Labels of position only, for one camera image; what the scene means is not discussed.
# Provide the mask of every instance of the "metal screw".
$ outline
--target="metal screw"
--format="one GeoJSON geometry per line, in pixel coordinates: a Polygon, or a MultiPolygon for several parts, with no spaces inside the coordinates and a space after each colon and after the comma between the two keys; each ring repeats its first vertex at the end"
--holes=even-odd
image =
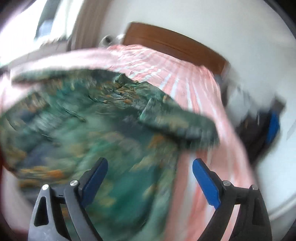
{"type": "Polygon", "coordinates": [[[44,184],[44,185],[42,186],[42,190],[46,190],[47,188],[49,188],[48,184],[44,184]]]}
{"type": "Polygon", "coordinates": [[[253,189],[253,190],[258,190],[259,188],[258,188],[258,186],[257,186],[256,184],[253,184],[253,185],[252,185],[252,189],[253,189]]]}
{"type": "Polygon", "coordinates": [[[78,181],[77,180],[72,180],[71,182],[70,182],[70,185],[71,186],[76,186],[78,184],[78,181]]]}
{"type": "Polygon", "coordinates": [[[226,187],[229,187],[231,185],[231,182],[228,180],[223,181],[223,185],[226,187]]]}

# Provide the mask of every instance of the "white wall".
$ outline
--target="white wall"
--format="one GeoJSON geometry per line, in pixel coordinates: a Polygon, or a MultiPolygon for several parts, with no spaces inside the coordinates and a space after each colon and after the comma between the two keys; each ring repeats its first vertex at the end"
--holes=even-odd
{"type": "Polygon", "coordinates": [[[220,53],[232,66],[228,78],[258,105],[269,105],[275,92],[287,100],[279,143],[256,167],[267,209],[277,219],[275,210],[296,195],[296,133],[287,140],[296,119],[296,40],[283,20],[263,0],[113,0],[100,39],[124,33],[131,21],[176,31],[220,53]]]}

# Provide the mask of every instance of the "pink fabric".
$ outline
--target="pink fabric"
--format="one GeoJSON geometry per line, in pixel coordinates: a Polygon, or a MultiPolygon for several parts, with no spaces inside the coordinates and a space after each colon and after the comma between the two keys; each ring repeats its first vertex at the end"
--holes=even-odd
{"type": "MultiPolygon", "coordinates": [[[[115,45],[108,49],[72,51],[27,63],[12,70],[11,76],[44,68],[101,68],[125,73],[132,80],[147,81],[157,86],[174,98],[182,108],[214,120],[220,145],[207,151],[184,152],[180,156],[165,240],[196,241],[214,212],[192,173],[195,158],[202,158],[210,170],[235,186],[248,188],[255,182],[244,147],[222,106],[219,87],[212,73],[204,66],[197,67],[141,45],[115,45]]],[[[11,87],[9,76],[4,76],[0,82],[0,91],[0,112],[3,112],[26,95],[28,87],[11,87]]],[[[229,239],[237,213],[238,207],[233,211],[223,240],[229,239]]]]}

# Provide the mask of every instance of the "headboard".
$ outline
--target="headboard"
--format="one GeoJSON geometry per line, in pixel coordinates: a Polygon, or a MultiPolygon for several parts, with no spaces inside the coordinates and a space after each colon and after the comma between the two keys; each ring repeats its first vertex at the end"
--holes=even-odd
{"type": "Polygon", "coordinates": [[[220,54],[189,37],[144,23],[130,23],[123,44],[141,44],[194,65],[204,65],[213,74],[222,74],[229,65],[220,54]]]}

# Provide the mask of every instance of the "black and blue object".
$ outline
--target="black and blue object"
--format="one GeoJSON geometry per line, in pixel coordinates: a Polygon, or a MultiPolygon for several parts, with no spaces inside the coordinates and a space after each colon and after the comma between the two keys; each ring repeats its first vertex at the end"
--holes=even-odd
{"type": "MultiPolygon", "coordinates": [[[[100,158],[79,180],[72,180],[62,187],[43,185],[34,206],[28,241],[71,240],[61,204],[67,205],[81,241],[102,241],[86,214],[85,207],[92,203],[107,170],[107,160],[100,158]]],[[[240,204],[240,209],[229,240],[272,240],[266,207],[257,186],[252,185],[247,189],[234,187],[229,181],[222,182],[201,159],[194,160],[192,170],[208,203],[216,209],[198,241],[221,240],[236,204],[240,204]]]]}

